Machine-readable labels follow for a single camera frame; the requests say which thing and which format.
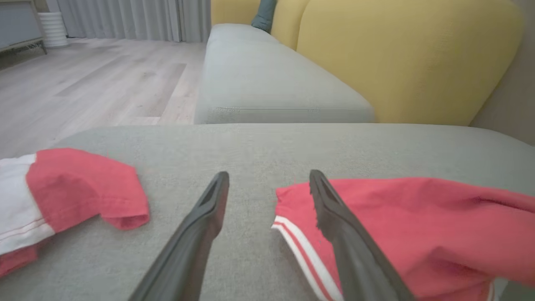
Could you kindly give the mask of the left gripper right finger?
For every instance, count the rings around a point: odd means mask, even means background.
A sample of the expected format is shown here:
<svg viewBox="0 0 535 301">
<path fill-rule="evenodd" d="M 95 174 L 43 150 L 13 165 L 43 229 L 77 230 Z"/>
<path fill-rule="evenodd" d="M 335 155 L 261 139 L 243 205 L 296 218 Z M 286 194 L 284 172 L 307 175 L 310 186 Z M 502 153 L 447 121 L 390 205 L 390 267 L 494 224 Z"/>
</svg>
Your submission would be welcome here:
<svg viewBox="0 0 535 301">
<path fill-rule="evenodd" d="M 344 300 L 412 301 L 403 282 L 363 224 L 320 170 L 311 170 L 317 228 L 332 244 Z"/>
</svg>

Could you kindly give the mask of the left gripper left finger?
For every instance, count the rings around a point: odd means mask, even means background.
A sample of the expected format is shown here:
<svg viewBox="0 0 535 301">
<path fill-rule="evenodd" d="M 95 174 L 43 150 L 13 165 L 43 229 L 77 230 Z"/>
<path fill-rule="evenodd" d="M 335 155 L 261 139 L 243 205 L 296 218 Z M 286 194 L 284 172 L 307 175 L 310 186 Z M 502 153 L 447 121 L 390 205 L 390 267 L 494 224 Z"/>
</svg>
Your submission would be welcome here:
<svg viewBox="0 0 535 301">
<path fill-rule="evenodd" d="M 213 241 L 229 194 L 229 174 L 217 173 L 130 295 L 131 301 L 198 301 Z"/>
</svg>

